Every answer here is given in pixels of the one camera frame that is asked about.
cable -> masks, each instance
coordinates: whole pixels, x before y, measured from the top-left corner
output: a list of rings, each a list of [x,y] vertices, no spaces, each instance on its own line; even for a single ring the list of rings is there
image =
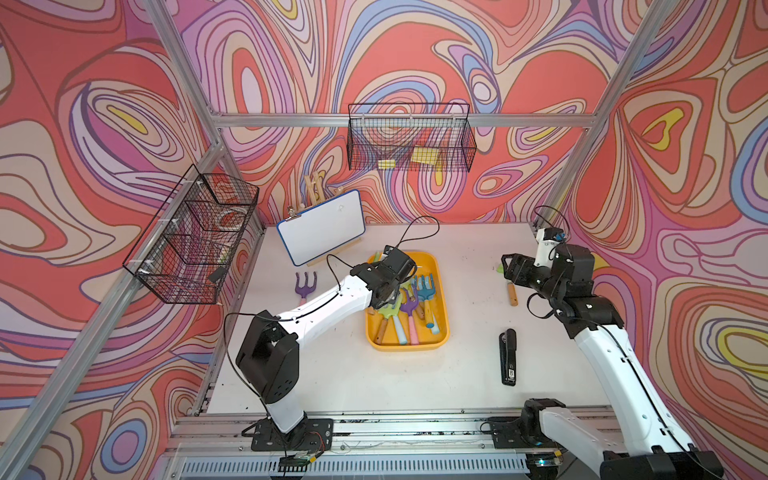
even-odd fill
[[[550,222],[549,220],[547,220],[546,218],[544,218],[544,216],[543,216],[543,215],[541,215],[541,214],[538,212],[538,210],[539,210],[540,208],[549,208],[549,209],[551,209],[551,210],[554,210],[555,212],[557,212],[557,213],[558,213],[558,215],[560,216],[560,218],[562,218],[562,219],[563,219],[563,221],[565,222],[565,226],[568,228],[568,232],[566,232],[566,233],[565,233],[565,235],[566,235],[566,238],[565,238],[565,241],[563,241],[562,243],[565,243],[565,242],[567,242],[567,241],[568,241],[568,239],[570,239],[570,238],[571,238],[571,224],[568,222],[568,218],[566,218],[566,217],[565,217],[565,215],[564,215],[564,214],[563,214],[563,213],[562,213],[560,210],[558,210],[558,209],[557,209],[557,208],[555,208],[555,207],[550,207],[549,205],[537,205],[536,207],[533,207],[533,213],[534,213],[534,214],[535,214],[537,217],[541,218],[543,221],[547,222],[547,223],[549,224],[549,226],[550,226],[550,227],[554,227],[554,225],[552,224],[552,222]]]
[[[224,316],[224,321],[223,321],[222,326],[221,326],[221,328],[223,329],[222,335],[224,337],[224,352],[227,354],[227,360],[229,361],[230,366],[232,367],[232,370],[235,372],[235,375],[237,375],[237,378],[240,379],[240,381],[243,383],[243,385],[248,387],[248,389],[251,392],[253,392],[253,394],[259,399],[259,402],[261,402],[261,405],[263,405],[263,407],[264,407],[264,412],[266,412],[266,415],[269,416],[270,413],[266,409],[266,403],[264,403],[264,401],[261,399],[261,395],[259,395],[259,393],[256,391],[256,389],[253,388],[251,386],[251,384],[248,383],[248,381],[246,381],[242,376],[240,376],[240,374],[237,372],[238,368],[235,368],[235,364],[232,361],[232,357],[230,356],[230,341],[227,339],[227,318],[230,315],[250,315],[250,313],[232,312],[232,313],[228,313],[227,315]]]
[[[317,455],[318,452],[320,454],[324,453],[326,451],[326,443],[323,441],[323,436],[320,435],[318,432],[312,432],[312,433],[314,433],[320,438],[320,445],[323,447],[323,450],[318,450],[317,452],[315,452],[315,455]]]
[[[584,320],[585,322],[589,322],[589,323],[592,323],[592,324],[594,324],[594,325],[597,325],[597,326],[599,326],[599,327],[600,327],[600,328],[602,328],[603,330],[605,330],[605,332],[606,332],[608,335],[610,335],[610,336],[611,336],[611,338],[613,339],[614,343],[616,344],[616,347],[618,347],[619,351],[621,351],[621,355],[623,355],[625,359],[628,359],[628,358],[629,358],[629,357],[627,356],[627,353],[624,351],[624,349],[623,349],[623,348],[621,348],[621,344],[619,343],[619,341],[618,341],[618,340],[616,340],[616,337],[614,336],[614,334],[613,334],[613,333],[611,333],[611,331],[610,331],[608,328],[606,328],[604,325],[602,325],[601,323],[597,323],[597,322],[595,322],[595,321],[593,321],[593,320],[589,320],[589,319],[582,319],[582,318],[578,318],[578,317],[576,317],[576,318],[574,318],[574,319],[581,319],[581,320]],[[654,412],[656,412],[656,416],[659,418],[659,422],[661,422],[661,425],[663,425],[663,426],[664,426],[664,428],[667,430],[667,432],[670,434],[670,438],[672,438],[672,440],[673,440],[673,441],[674,441],[674,442],[677,444],[677,446],[680,448],[680,450],[682,450],[683,452],[685,452],[685,453],[686,453],[686,455],[688,455],[688,458],[690,458],[690,460],[691,460],[693,463],[695,463],[696,465],[699,465],[699,467],[700,467],[702,470],[704,470],[706,473],[708,473],[708,474],[712,475],[714,478],[718,478],[719,480],[722,480],[722,478],[721,478],[721,477],[718,477],[718,476],[717,476],[717,475],[715,475],[715,474],[714,474],[714,473],[713,473],[711,470],[709,470],[707,467],[705,467],[704,465],[701,465],[701,463],[700,463],[698,460],[696,460],[696,459],[694,458],[694,456],[693,456],[693,455],[691,455],[690,451],[689,451],[689,450],[686,450],[686,449],[685,449],[685,448],[684,448],[684,447],[681,445],[681,443],[680,443],[680,442],[679,442],[679,441],[678,441],[678,440],[675,438],[675,436],[674,436],[674,434],[672,433],[672,431],[670,430],[669,426],[668,426],[668,425],[667,425],[667,423],[664,421],[664,417],[663,417],[663,416],[661,416],[661,413],[660,413],[660,412],[659,412],[659,410],[656,408],[656,404],[654,403],[653,399],[650,397],[650,393],[648,393],[648,390],[645,388],[645,385],[643,384],[643,381],[642,381],[642,380],[641,380],[641,378],[640,378],[640,374],[639,374],[639,373],[637,373],[637,370],[634,368],[634,365],[633,365],[633,363],[632,363],[632,362],[629,362],[629,361],[627,361],[627,363],[629,364],[630,368],[632,368],[632,373],[634,373],[635,377],[637,377],[637,382],[638,382],[638,383],[640,383],[640,387],[643,389],[643,393],[645,393],[645,396],[648,398],[648,402],[650,403],[650,406],[651,406],[651,407],[653,407],[653,409],[654,409]]]
[[[571,250],[570,250],[568,247],[566,247],[566,249],[567,249],[567,251],[568,251],[568,255],[570,256],[571,260],[573,260],[573,254],[571,254]],[[559,277],[559,278],[557,279],[557,281],[555,282],[555,284],[556,284],[556,285],[560,283],[560,279],[562,278],[562,276],[563,276],[563,274],[561,273],[561,274],[560,274],[560,277]],[[552,311],[550,311],[550,312],[547,314],[547,316],[544,316],[544,317],[538,316],[538,315],[536,315],[535,313],[533,313],[533,312],[531,311],[531,299],[532,299],[532,298],[533,298],[535,295],[539,295],[541,298],[544,298],[544,296],[543,296],[543,295],[541,295],[541,294],[540,294],[540,293],[538,293],[538,292],[536,292],[536,293],[533,293],[533,294],[532,294],[532,295],[531,295],[531,296],[528,298],[528,302],[526,303],[526,306],[527,306],[527,308],[528,308],[528,311],[529,311],[529,313],[530,313],[531,315],[533,315],[533,316],[537,317],[537,318],[548,318],[549,316],[551,316],[551,315],[554,313],[554,309],[552,309]],[[605,330],[605,332],[606,332],[606,333],[607,333],[607,334],[608,334],[608,335],[609,335],[609,336],[610,336],[610,337],[613,339],[614,343],[616,344],[616,347],[618,347],[619,351],[621,352],[621,355],[622,355],[622,356],[624,356],[624,358],[625,358],[625,359],[628,359],[628,358],[629,358],[629,356],[628,356],[628,355],[627,355],[627,353],[624,351],[624,349],[621,347],[621,344],[620,344],[620,343],[619,343],[619,341],[616,339],[616,337],[614,336],[614,334],[613,334],[613,333],[611,333],[611,331],[610,331],[608,328],[606,328],[604,325],[602,325],[601,323],[597,323],[597,322],[595,322],[595,321],[593,321],[593,320],[589,320],[589,319],[585,319],[585,318],[581,318],[581,317],[569,317],[569,318],[570,318],[570,319],[574,319],[574,320],[584,320],[585,322],[589,322],[589,323],[592,323],[592,324],[594,324],[594,325],[596,325],[596,326],[598,326],[598,327],[602,328],[602,329],[603,329],[603,330]],[[688,457],[690,458],[690,460],[691,460],[693,463],[695,463],[696,465],[699,465],[699,467],[700,467],[702,470],[704,470],[706,473],[708,473],[708,474],[712,475],[714,478],[718,478],[719,480],[722,480],[722,478],[721,478],[721,477],[718,477],[718,476],[717,476],[717,475],[715,475],[715,474],[714,474],[714,473],[713,473],[711,470],[709,470],[708,468],[704,467],[704,465],[701,465],[701,463],[700,463],[698,460],[696,460],[696,459],[694,458],[694,456],[693,456],[693,455],[691,455],[690,451],[686,450],[686,449],[685,449],[685,448],[684,448],[684,447],[681,445],[681,443],[680,443],[680,442],[679,442],[679,441],[678,441],[678,440],[675,438],[675,436],[674,436],[674,434],[672,433],[672,431],[670,430],[669,426],[668,426],[668,425],[667,425],[667,423],[664,421],[664,417],[661,415],[661,413],[659,412],[659,410],[656,408],[656,404],[654,403],[654,400],[651,398],[651,396],[650,396],[650,393],[648,393],[648,390],[645,388],[645,384],[643,384],[643,381],[642,381],[642,379],[641,379],[641,377],[640,377],[640,374],[639,374],[639,373],[637,373],[637,370],[634,368],[634,364],[633,364],[632,362],[629,362],[629,361],[627,361],[627,363],[629,364],[630,368],[632,368],[632,373],[634,373],[635,377],[637,378],[637,382],[640,384],[640,387],[643,389],[643,393],[645,393],[645,396],[648,398],[648,402],[650,403],[650,406],[651,406],[651,407],[654,409],[654,412],[656,413],[656,417],[658,417],[658,419],[659,419],[659,422],[661,423],[661,425],[662,425],[662,426],[663,426],[663,427],[664,427],[664,428],[667,430],[667,432],[669,433],[669,435],[670,435],[670,437],[672,438],[672,440],[673,440],[673,441],[674,441],[674,442],[677,444],[677,447],[678,447],[678,448],[680,448],[680,450],[682,450],[683,452],[685,452],[685,453],[686,453],[686,455],[688,455]]]
[[[411,225],[413,225],[417,220],[419,220],[421,218],[431,218],[431,219],[433,219],[435,222],[437,222],[437,230],[435,230],[435,232],[433,234],[427,235],[426,237],[408,238],[408,239],[404,240],[404,238],[406,238],[406,234],[408,233],[409,228],[411,228]],[[420,217],[416,217],[413,220],[411,220],[411,223],[408,224],[408,226],[406,227],[406,231],[404,231],[402,233],[402,237],[400,237],[400,241],[397,243],[397,245],[395,245],[395,248],[399,248],[401,243],[409,242],[411,240],[424,240],[425,238],[434,237],[435,235],[437,235],[437,233],[439,231],[440,231],[440,220],[434,218],[432,215],[422,215]]]
[[[411,273],[410,275],[408,275],[408,276],[406,277],[406,279],[405,279],[405,280],[403,280],[403,281],[402,281],[402,283],[400,283],[400,285],[403,285],[403,284],[405,284],[405,283],[408,283],[408,282],[410,282],[410,281],[411,281],[411,279],[412,279],[412,278],[413,278],[413,277],[416,275],[416,272],[418,272],[418,271],[419,271],[419,266],[418,266],[418,265],[414,265],[414,266],[412,266],[412,267],[411,267],[411,270],[413,270],[413,273]]]
[[[574,463],[576,463],[577,460],[578,460],[578,458],[574,457],[574,459],[571,460],[571,463],[569,463],[568,466],[565,467],[565,470],[563,470],[562,472],[558,473],[558,476],[554,477],[554,480],[559,480],[560,478],[562,478],[563,475],[565,475],[565,472],[567,472],[568,469],[570,467],[572,467],[574,465]]]
[[[330,270],[331,273],[333,274],[333,278],[336,279],[336,285],[339,286],[339,291],[341,291],[341,282],[339,282],[339,277],[336,276],[336,272],[334,272],[333,268],[331,268],[331,260],[330,260],[331,257],[337,259],[339,262],[343,263],[344,265],[347,265],[349,268],[352,268],[352,265],[349,265],[347,262],[345,262],[344,260],[341,260],[340,258],[338,258],[336,255],[333,255],[332,253],[326,255],[326,263],[328,264],[328,270]]]

black cable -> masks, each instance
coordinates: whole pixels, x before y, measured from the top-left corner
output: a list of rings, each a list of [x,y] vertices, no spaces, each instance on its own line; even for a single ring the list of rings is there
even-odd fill
[[[340,258],[338,258],[336,255],[333,255],[332,253],[326,255],[326,263],[328,264],[328,270],[330,270],[331,273],[333,274],[333,278],[336,279],[336,285],[339,286],[339,291],[341,291],[341,282],[339,282],[339,277],[336,276],[336,272],[334,272],[333,268],[331,268],[331,260],[330,260],[331,257],[337,259],[339,262],[343,263],[344,265],[347,265],[349,268],[352,268],[352,265],[349,265],[347,262],[345,262],[344,260],[341,260]]]
[[[567,241],[568,241],[568,240],[571,238],[571,224],[568,222],[568,218],[566,218],[566,217],[565,217],[565,215],[564,215],[564,214],[563,214],[563,213],[562,213],[560,210],[558,210],[558,209],[557,209],[557,208],[555,208],[555,207],[551,207],[551,206],[549,206],[549,205],[537,205],[536,207],[533,207],[533,213],[534,213],[534,214],[535,214],[537,217],[541,218],[543,221],[545,221],[545,222],[549,223],[549,226],[550,226],[550,227],[554,227],[554,225],[552,224],[552,222],[550,222],[549,220],[547,220],[546,218],[544,218],[544,216],[543,216],[543,215],[541,215],[541,214],[538,212],[538,210],[539,210],[540,208],[549,208],[550,210],[554,210],[555,212],[557,212],[557,214],[560,216],[560,218],[561,218],[561,219],[563,219],[563,221],[565,222],[565,226],[568,228],[568,232],[566,232],[566,233],[565,233],[565,235],[566,235],[565,241],[567,242]]]
[[[256,425],[259,425],[259,422],[254,422],[248,425],[246,428],[243,429],[242,432],[240,432],[241,437],[255,437],[255,433],[248,433],[248,430],[256,429]]]
[[[535,316],[536,318],[540,318],[540,319],[549,318],[552,315],[554,315],[554,308],[552,310],[549,310],[549,313],[547,313],[544,316],[538,316],[535,313],[533,313],[533,311],[531,311],[531,300],[533,300],[533,297],[535,297],[535,296],[540,296],[541,298],[544,298],[544,296],[541,295],[539,292],[533,292],[531,294],[531,296],[528,298],[528,301],[525,302],[525,307],[528,308],[528,313],[530,313],[531,315]]]
[[[573,260],[573,255],[571,255],[571,251],[570,251],[570,249],[568,249],[568,254],[571,256],[571,260]],[[549,316],[551,316],[551,315],[554,313],[554,309],[552,309],[552,311],[551,311],[549,314],[547,314],[547,316],[543,316],[543,317],[541,317],[541,316],[538,316],[538,315],[536,315],[535,313],[533,313],[533,312],[531,311],[531,299],[532,299],[532,298],[533,298],[535,295],[539,295],[541,298],[544,298],[544,296],[542,296],[542,295],[541,295],[540,293],[538,293],[538,292],[536,292],[536,293],[533,293],[533,294],[532,294],[532,295],[531,295],[531,296],[528,298],[528,302],[526,303],[526,306],[527,306],[527,308],[528,308],[528,311],[529,311],[529,313],[530,313],[531,315],[533,315],[533,316],[537,317],[537,318],[542,318],[542,319],[543,319],[543,318],[548,318]],[[593,321],[593,320],[589,320],[589,319],[585,319],[585,318],[581,318],[581,317],[569,317],[569,318],[571,318],[571,319],[574,319],[574,320],[584,320],[585,322],[589,322],[589,323],[592,323],[592,324],[594,324],[594,325],[597,325],[598,327],[602,328],[603,330],[605,330],[605,332],[606,332],[606,333],[607,333],[609,336],[611,336],[611,338],[613,339],[614,343],[616,344],[616,347],[618,347],[619,351],[621,352],[621,355],[623,355],[625,359],[628,359],[628,358],[629,358],[629,356],[628,356],[628,355],[627,355],[627,353],[624,351],[624,349],[621,347],[621,344],[620,344],[620,343],[619,343],[619,341],[616,339],[616,337],[614,336],[614,334],[613,334],[613,333],[611,333],[611,331],[610,331],[608,328],[606,328],[604,325],[602,325],[601,323],[597,323],[597,322],[595,322],[595,321]],[[659,412],[659,410],[656,408],[656,404],[654,403],[653,399],[651,398],[651,396],[650,396],[650,393],[648,393],[648,390],[645,388],[645,384],[643,384],[643,381],[642,381],[642,379],[641,379],[641,377],[640,377],[640,374],[639,374],[639,373],[637,373],[637,370],[634,368],[634,365],[632,364],[632,362],[628,362],[628,361],[627,361],[627,363],[629,364],[630,368],[632,369],[632,373],[634,373],[634,376],[637,378],[637,382],[638,382],[638,383],[640,383],[640,387],[643,389],[643,393],[645,393],[645,396],[648,398],[648,402],[650,403],[650,406],[651,406],[651,407],[654,409],[654,412],[656,412],[656,417],[658,417],[658,419],[659,419],[659,422],[660,422],[660,423],[661,423],[661,425],[663,425],[663,426],[664,426],[664,428],[665,428],[665,429],[666,429],[666,430],[669,432],[669,434],[670,434],[670,437],[671,437],[671,438],[672,438],[672,440],[673,440],[673,441],[674,441],[674,442],[677,444],[677,446],[680,448],[680,450],[682,450],[683,452],[685,452],[685,453],[686,453],[686,455],[688,455],[688,457],[690,458],[690,460],[691,460],[693,463],[695,463],[696,465],[699,465],[699,467],[700,467],[702,470],[704,470],[706,473],[708,473],[708,474],[712,475],[714,478],[718,478],[719,480],[722,480],[722,478],[721,478],[721,477],[718,477],[718,476],[717,476],[717,475],[715,475],[715,474],[714,474],[714,473],[713,473],[711,470],[709,470],[708,468],[704,467],[704,465],[701,465],[701,463],[700,463],[699,461],[697,461],[697,460],[694,458],[694,456],[693,456],[693,455],[691,455],[690,451],[686,450],[686,449],[685,449],[685,448],[684,448],[684,447],[681,445],[681,443],[680,443],[680,442],[679,442],[679,441],[678,441],[678,440],[675,438],[675,436],[673,435],[673,433],[672,433],[672,431],[670,430],[669,426],[668,426],[668,425],[667,425],[667,423],[664,421],[664,417],[661,415],[661,413]]]
[[[232,312],[232,313],[228,313],[227,315],[224,316],[224,321],[222,322],[222,326],[221,326],[221,328],[223,330],[222,335],[224,337],[224,352],[227,354],[227,360],[229,360],[230,366],[232,367],[232,370],[235,372],[235,375],[237,375],[237,378],[240,379],[240,381],[243,383],[243,385],[248,387],[248,389],[251,392],[253,392],[253,394],[259,399],[259,402],[261,402],[261,405],[264,406],[264,412],[266,412],[266,415],[269,416],[270,413],[267,411],[266,403],[264,403],[264,401],[261,399],[261,395],[259,395],[259,393],[255,390],[255,388],[253,388],[251,386],[250,383],[248,383],[248,381],[246,381],[242,376],[240,376],[240,374],[237,372],[238,368],[235,367],[235,363],[232,361],[232,357],[230,356],[230,341],[227,339],[227,318],[230,315],[251,315],[251,314],[250,313]]]
[[[400,283],[400,285],[404,285],[404,284],[406,284],[406,283],[410,282],[410,281],[411,281],[411,279],[412,279],[414,276],[416,276],[416,272],[418,272],[418,271],[419,271],[419,266],[418,266],[418,265],[414,265],[414,266],[412,266],[412,267],[411,267],[411,270],[413,270],[413,273],[411,273],[410,275],[408,275],[408,276],[406,277],[406,279],[405,279],[405,280],[403,280],[403,281],[402,281],[402,283]]]
[[[577,460],[578,460],[578,458],[574,457],[574,459],[571,460],[571,463],[569,463],[568,466],[565,467],[565,470],[563,470],[562,472],[558,473],[558,476],[554,477],[554,480],[559,480],[560,478],[562,478],[563,475],[565,475],[565,472],[567,472],[568,469],[570,467],[572,467],[574,465],[574,463],[576,463]]]
[[[600,328],[602,328],[603,330],[605,330],[605,332],[606,332],[608,335],[610,335],[610,336],[611,336],[611,338],[613,339],[614,343],[616,344],[616,346],[618,347],[619,351],[621,352],[621,355],[623,355],[625,359],[628,359],[628,358],[629,358],[629,357],[627,356],[627,353],[624,351],[624,349],[623,349],[623,348],[621,348],[621,344],[619,343],[619,341],[618,341],[618,340],[616,340],[616,337],[614,336],[614,334],[613,334],[613,333],[611,333],[611,331],[610,331],[608,328],[606,328],[606,327],[605,327],[605,325],[602,325],[601,323],[597,323],[597,322],[595,322],[595,321],[593,321],[593,320],[588,320],[588,319],[582,319],[582,320],[584,320],[585,322],[589,322],[589,323],[592,323],[592,324],[594,324],[594,325],[597,325],[597,326],[599,326]],[[643,384],[643,381],[642,381],[642,380],[641,380],[641,378],[640,378],[640,374],[639,374],[639,373],[637,373],[637,370],[634,368],[634,365],[632,364],[632,362],[629,362],[629,361],[627,361],[627,363],[629,364],[630,368],[632,368],[632,373],[634,373],[635,377],[637,377],[637,382],[638,382],[638,383],[640,383],[640,387],[643,389],[643,393],[645,393],[645,396],[648,398],[648,402],[650,403],[650,406],[651,406],[651,407],[653,407],[653,409],[654,409],[654,412],[656,412],[656,416],[659,418],[659,422],[661,422],[661,425],[663,425],[663,426],[664,426],[664,428],[667,430],[667,432],[669,432],[669,434],[670,434],[670,437],[671,437],[671,438],[672,438],[672,440],[673,440],[673,441],[674,441],[674,442],[677,444],[677,446],[680,448],[680,450],[682,450],[683,452],[685,452],[685,453],[686,453],[686,455],[688,455],[688,458],[690,458],[690,460],[691,460],[693,463],[695,463],[696,465],[699,465],[699,467],[700,467],[702,470],[704,470],[706,473],[708,473],[708,474],[712,475],[714,478],[719,478],[720,480],[722,480],[722,478],[721,478],[721,477],[718,477],[718,476],[717,476],[717,475],[715,475],[715,474],[714,474],[714,473],[713,473],[711,470],[709,470],[707,467],[705,467],[704,465],[701,465],[701,463],[700,463],[698,460],[696,460],[696,459],[694,458],[694,456],[693,456],[693,455],[691,455],[690,451],[686,450],[686,449],[685,449],[685,448],[684,448],[684,447],[681,445],[681,443],[677,441],[677,439],[675,438],[674,434],[673,434],[673,433],[672,433],[672,431],[670,430],[669,426],[668,426],[668,425],[667,425],[667,423],[664,421],[664,417],[663,417],[663,416],[661,416],[661,413],[660,413],[660,412],[659,412],[659,410],[656,408],[656,404],[654,404],[654,401],[653,401],[653,399],[650,397],[650,393],[648,393],[648,390],[645,388],[645,385]]]
[[[408,239],[404,240],[404,238],[406,238],[406,234],[408,233],[409,228],[411,228],[411,225],[413,225],[417,220],[422,219],[422,218],[431,218],[435,222],[437,222],[437,230],[435,230],[435,232],[433,234],[427,235],[426,237],[408,238]],[[400,241],[397,243],[397,245],[395,245],[395,248],[400,248],[400,244],[403,243],[403,242],[409,242],[411,240],[424,240],[425,238],[434,237],[435,235],[437,235],[437,233],[439,231],[440,231],[440,220],[434,218],[432,215],[422,215],[420,217],[416,217],[413,220],[411,220],[411,223],[408,224],[408,226],[406,227],[406,231],[404,231],[402,233],[402,237],[400,237]]]

yellow sponge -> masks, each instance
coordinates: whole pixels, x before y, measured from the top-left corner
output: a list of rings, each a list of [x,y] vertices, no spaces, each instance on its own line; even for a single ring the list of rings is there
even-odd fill
[[[394,167],[395,167],[395,159],[394,158],[387,158],[385,160],[379,160],[379,168],[381,168],[381,169],[394,168]]]
[[[420,164],[434,165],[437,163],[439,153],[439,148],[414,147],[411,161],[419,162]]]

whiteboard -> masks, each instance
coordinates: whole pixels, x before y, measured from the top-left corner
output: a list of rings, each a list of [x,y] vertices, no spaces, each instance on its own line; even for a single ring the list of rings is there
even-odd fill
[[[360,192],[351,190],[308,208],[278,223],[277,231],[293,265],[303,265],[366,232]]]

black mounting plate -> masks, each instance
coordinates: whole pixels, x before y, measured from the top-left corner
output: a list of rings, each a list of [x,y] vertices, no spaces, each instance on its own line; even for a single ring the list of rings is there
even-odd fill
[[[283,445],[280,430],[277,429],[272,420],[261,419],[253,429],[250,449],[254,452],[282,452],[283,450],[315,452],[323,447],[320,444],[321,438],[325,444],[325,450],[331,449],[331,441],[333,440],[332,419],[304,419],[292,430],[292,432],[302,431],[303,434],[298,434],[301,435],[300,438],[289,439],[290,445]]]
[[[489,417],[488,425],[496,449],[530,449],[532,447],[555,448],[553,441],[532,445],[520,433],[520,417]]]

